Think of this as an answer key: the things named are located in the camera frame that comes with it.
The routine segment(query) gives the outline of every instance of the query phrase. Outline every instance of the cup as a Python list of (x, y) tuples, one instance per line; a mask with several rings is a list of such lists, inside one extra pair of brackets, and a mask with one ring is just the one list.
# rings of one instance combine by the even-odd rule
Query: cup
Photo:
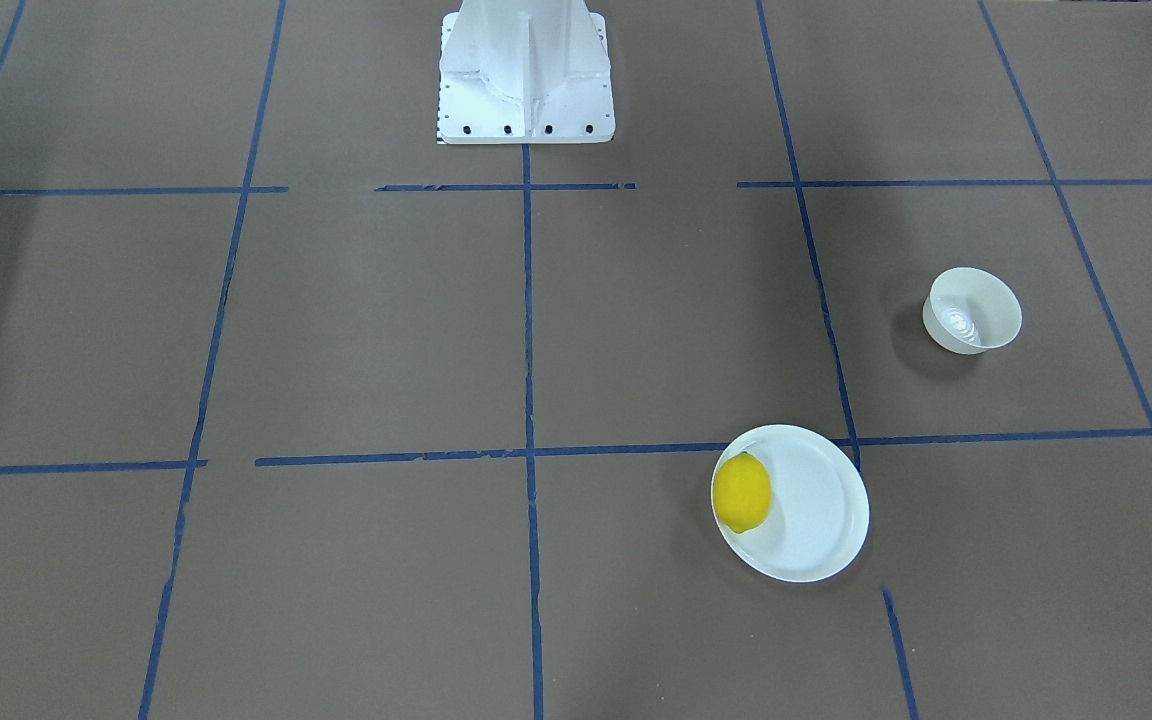
[(1020, 301), (1006, 282), (978, 268), (938, 275), (923, 302), (923, 327), (942, 348), (976, 355), (1002, 347), (1020, 334)]

